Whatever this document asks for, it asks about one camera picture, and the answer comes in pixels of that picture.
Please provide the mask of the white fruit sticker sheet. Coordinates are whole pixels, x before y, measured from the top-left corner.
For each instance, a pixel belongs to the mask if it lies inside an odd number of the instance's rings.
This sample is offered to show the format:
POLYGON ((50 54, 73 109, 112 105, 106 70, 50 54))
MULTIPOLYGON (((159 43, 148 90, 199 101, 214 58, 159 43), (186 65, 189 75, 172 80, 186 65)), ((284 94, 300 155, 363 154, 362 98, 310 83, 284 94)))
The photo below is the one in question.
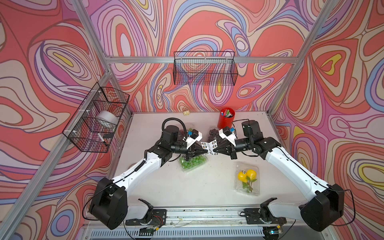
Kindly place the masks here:
POLYGON ((208 151, 207 152, 208 155, 213 155, 213 156, 218 155, 218 153, 214 151, 214 149, 217 148, 217 140, 213 140, 211 142, 201 142, 201 144, 202 144, 202 148, 208 151))

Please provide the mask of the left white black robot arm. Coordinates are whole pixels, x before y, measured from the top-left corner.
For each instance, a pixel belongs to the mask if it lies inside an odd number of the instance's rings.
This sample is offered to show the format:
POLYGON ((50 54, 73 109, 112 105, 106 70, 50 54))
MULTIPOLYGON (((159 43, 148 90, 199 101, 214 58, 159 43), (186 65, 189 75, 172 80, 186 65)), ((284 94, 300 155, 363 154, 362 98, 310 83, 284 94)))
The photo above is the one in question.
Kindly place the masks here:
POLYGON ((188 131, 178 118, 162 123, 160 138, 145 150, 142 160, 112 179, 101 179, 93 197, 87 202, 88 212, 110 230, 127 221, 147 225, 155 218, 154 207, 144 199, 129 200, 132 190, 146 177, 160 169, 173 154, 186 160, 204 155, 208 151, 199 143, 203 138, 196 129, 188 131))

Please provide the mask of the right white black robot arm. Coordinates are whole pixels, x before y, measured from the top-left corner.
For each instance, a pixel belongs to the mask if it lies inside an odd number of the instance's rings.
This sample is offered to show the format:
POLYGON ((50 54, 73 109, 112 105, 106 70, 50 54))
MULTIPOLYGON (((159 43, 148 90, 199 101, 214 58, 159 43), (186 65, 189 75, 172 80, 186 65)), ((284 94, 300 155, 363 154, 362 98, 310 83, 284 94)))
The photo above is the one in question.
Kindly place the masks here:
POLYGON ((279 202, 277 198, 264 201, 258 213, 261 221, 270 223, 275 219, 289 218, 303 221, 311 229, 321 232, 344 215, 345 190, 310 172, 274 138, 265 138, 257 121, 242 122, 242 129, 242 139, 237 138, 234 128, 219 130, 222 141, 214 147, 214 153, 234 160, 239 152, 252 151, 275 166, 305 197, 303 202, 279 202))

